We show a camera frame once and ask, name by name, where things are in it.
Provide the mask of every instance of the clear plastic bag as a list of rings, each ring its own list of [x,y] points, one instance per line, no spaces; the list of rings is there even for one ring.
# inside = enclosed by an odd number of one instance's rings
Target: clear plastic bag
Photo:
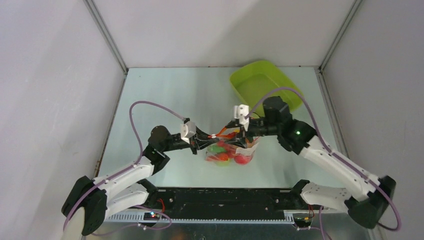
[[[247,148],[227,144],[224,142],[226,139],[222,136],[228,136],[234,133],[231,129],[226,129],[224,132],[221,131],[219,134],[227,133],[227,135],[220,135],[218,138],[219,142],[214,143],[207,147],[206,150],[206,161],[214,162],[219,166],[228,166],[230,162],[234,161],[239,165],[246,165],[252,161],[255,154],[255,149],[259,143],[259,137],[254,138],[252,142],[247,142]]]

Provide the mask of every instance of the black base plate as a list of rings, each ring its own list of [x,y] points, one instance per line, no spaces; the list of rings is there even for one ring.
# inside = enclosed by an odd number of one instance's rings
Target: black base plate
[[[307,210],[289,188],[158,187],[145,206],[161,209],[172,219],[284,220],[284,210]]]

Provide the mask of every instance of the green candy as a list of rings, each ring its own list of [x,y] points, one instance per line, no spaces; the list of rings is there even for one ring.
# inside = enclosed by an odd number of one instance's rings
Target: green candy
[[[207,151],[208,151],[208,152],[211,152],[211,153],[216,153],[216,154],[226,152],[226,150],[225,150],[225,148],[224,148],[224,147],[222,147],[222,146],[217,146],[217,145],[210,145],[210,146],[208,146],[208,147],[207,147]]]

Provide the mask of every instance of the red wire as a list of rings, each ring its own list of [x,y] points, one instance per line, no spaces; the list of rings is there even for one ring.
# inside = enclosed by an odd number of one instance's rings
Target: red wire
[[[314,207],[312,207],[312,205],[310,205],[310,204],[308,204],[307,207],[309,209],[309,216],[311,215],[311,211],[312,211],[311,218],[315,217]]]
[[[165,212],[165,203],[164,203],[164,201],[162,200],[162,198],[159,198],[157,201],[162,204],[162,213],[164,213]]]

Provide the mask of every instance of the red candy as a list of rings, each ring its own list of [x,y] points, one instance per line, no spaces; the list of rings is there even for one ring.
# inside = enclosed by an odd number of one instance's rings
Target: red candy
[[[234,161],[240,165],[246,165],[252,160],[252,156],[237,155]]]
[[[224,141],[219,141],[219,142],[217,142],[217,143],[216,143],[216,145],[217,145],[218,147],[224,147],[224,145],[226,145],[226,144],[225,144],[225,142],[224,142]]]
[[[233,159],[236,156],[236,150],[234,148],[228,149],[226,154],[228,154],[229,159]]]

